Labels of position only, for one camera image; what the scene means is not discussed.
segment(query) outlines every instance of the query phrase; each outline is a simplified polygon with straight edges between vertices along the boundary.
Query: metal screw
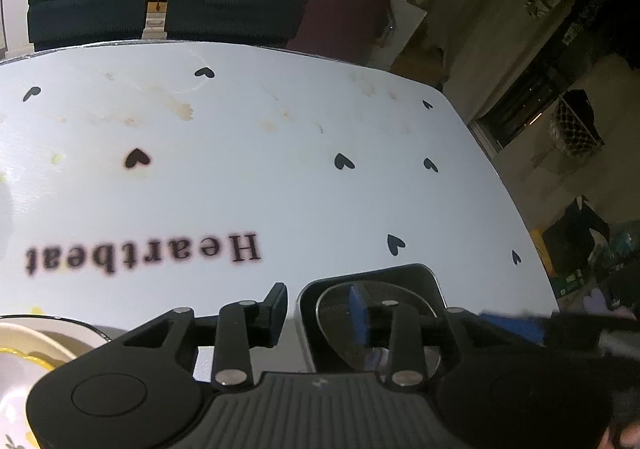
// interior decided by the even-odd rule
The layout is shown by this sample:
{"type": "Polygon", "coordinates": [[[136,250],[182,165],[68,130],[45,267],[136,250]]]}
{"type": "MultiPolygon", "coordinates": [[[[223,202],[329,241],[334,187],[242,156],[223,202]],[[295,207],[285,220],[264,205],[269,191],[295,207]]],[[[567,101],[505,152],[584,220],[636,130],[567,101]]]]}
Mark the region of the metal screw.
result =
{"type": "Polygon", "coordinates": [[[222,385],[242,384],[246,380],[246,373],[242,369],[222,369],[214,377],[222,385]]]}
{"type": "Polygon", "coordinates": [[[311,382],[311,385],[314,385],[315,387],[320,389],[327,384],[329,384],[329,381],[327,381],[327,379],[323,379],[322,377],[311,382]]]}
{"type": "Polygon", "coordinates": [[[424,377],[420,373],[412,369],[401,369],[391,376],[394,384],[401,385],[402,387],[406,385],[418,385],[423,379],[424,377]]]}

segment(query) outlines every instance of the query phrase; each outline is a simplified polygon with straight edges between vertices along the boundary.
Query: yellow stain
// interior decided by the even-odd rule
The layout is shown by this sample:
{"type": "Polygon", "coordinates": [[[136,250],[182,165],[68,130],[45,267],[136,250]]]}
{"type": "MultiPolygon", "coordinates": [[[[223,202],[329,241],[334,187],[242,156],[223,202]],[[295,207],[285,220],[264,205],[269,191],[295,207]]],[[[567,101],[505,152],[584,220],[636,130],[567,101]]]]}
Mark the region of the yellow stain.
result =
{"type": "Polygon", "coordinates": [[[38,445],[38,442],[36,440],[36,437],[33,435],[33,432],[29,431],[27,432],[24,437],[27,439],[27,442],[29,442],[31,445],[33,445],[35,447],[35,449],[40,449],[40,446],[38,445]]]}
{"type": "Polygon", "coordinates": [[[36,357],[35,355],[30,355],[28,353],[24,353],[24,352],[20,352],[20,350],[15,350],[13,348],[0,348],[0,353],[12,353],[13,355],[17,355],[18,357],[20,357],[21,359],[24,359],[26,361],[31,361],[32,363],[36,363],[38,366],[41,366],[42,368],[46,369],[47,371],[51,371],[52,369],[55,369],[56,366],[54,366],[53,364],[51,364],[50,362],[41,359],[40,357],[36,357]]]}

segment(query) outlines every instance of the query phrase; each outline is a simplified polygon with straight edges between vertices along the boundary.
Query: maroon chair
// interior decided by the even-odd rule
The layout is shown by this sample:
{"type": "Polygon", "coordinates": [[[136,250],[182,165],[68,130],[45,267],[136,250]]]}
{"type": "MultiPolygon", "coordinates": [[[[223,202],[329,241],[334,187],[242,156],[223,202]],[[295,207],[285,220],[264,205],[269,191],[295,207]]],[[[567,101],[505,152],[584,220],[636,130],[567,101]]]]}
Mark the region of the maroon chair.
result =
{"type": "Polygon", "coordinates": [[[286,48],[364,64],[384,28],[388,7],[389,0],[309,0],[286,48]]]}

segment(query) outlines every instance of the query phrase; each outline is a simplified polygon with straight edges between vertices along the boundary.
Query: black mechanical device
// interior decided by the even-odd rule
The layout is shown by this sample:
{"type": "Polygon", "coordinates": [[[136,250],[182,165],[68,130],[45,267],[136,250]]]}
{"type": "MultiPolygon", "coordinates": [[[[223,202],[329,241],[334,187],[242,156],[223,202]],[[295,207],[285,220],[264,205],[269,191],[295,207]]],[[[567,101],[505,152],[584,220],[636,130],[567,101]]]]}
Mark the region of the black mechanical device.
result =
{"type": "Polygon", "coordinates": [[[348,301],[356,342],[388,350],[384,371],[254,382],[250,349],[276,346],[287,314],[276,283],[213,317],[175,308],[52,371],[28,397],[31,429],[42,449],[596,449],[639,418],[640,362],[592,350],[634,321],[557,315],[541,347],[464,309],[377,301],[357,281],[348,301]],[[575,341],[577,322],[588,338],[575,341]],[[198,347],[212,345],[198,382],[198,347]]]}

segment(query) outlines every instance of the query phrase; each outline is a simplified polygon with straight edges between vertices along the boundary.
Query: white table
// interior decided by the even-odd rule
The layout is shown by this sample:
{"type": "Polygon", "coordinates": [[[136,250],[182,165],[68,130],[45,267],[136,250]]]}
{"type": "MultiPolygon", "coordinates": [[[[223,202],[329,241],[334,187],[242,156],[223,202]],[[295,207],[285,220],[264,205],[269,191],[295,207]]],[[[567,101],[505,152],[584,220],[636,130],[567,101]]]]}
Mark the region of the white table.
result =
{"type": "MultiPolygon", "coordinates": [[[[313,280],[409,263],[450,306],[556,308],[506,189],[431,87],[200,42],[37,54],[0,64],[0,86],[0,313],[130,329],[282,281],[292,315],[313,280]],[[127,169],[136,148],[150,163],[127,169]]],[[[302,369],[292,321],[282,344],[260,364],[302,369]]]]}

